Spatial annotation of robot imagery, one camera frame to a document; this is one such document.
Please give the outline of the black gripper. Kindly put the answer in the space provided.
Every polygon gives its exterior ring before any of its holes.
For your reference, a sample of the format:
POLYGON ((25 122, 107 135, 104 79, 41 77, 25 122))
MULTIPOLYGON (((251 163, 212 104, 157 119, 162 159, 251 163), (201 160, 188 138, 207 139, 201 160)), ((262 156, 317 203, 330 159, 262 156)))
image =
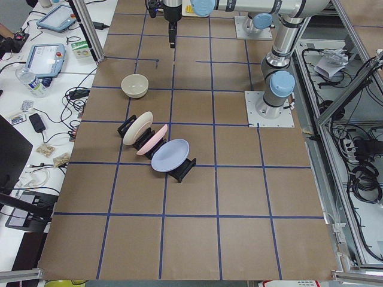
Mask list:
POLYGON ((150 0, 145 2, 151 18, 155 18, 158 9, 162 9, 168 24, 170 48, 176 47, 177 21, 182 18, 182 0, 150 0))

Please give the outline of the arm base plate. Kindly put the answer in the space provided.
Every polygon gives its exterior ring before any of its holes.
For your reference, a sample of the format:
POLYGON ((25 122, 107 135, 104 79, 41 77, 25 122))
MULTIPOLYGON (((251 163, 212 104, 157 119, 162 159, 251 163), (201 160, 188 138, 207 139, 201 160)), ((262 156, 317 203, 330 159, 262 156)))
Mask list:
POLYGON ((248 125, 250 127, 294 128, 288 99, 283 106, 270 107, 263 101, 263 91, 245 91, 248 125))
POLYGON ((270 14, 261 13, 253 18, 249 16, 235 16, 235 28, 237 39, 253 39, 259 41, 271 41, 272 33, 270 26, 273 18, 270 14))

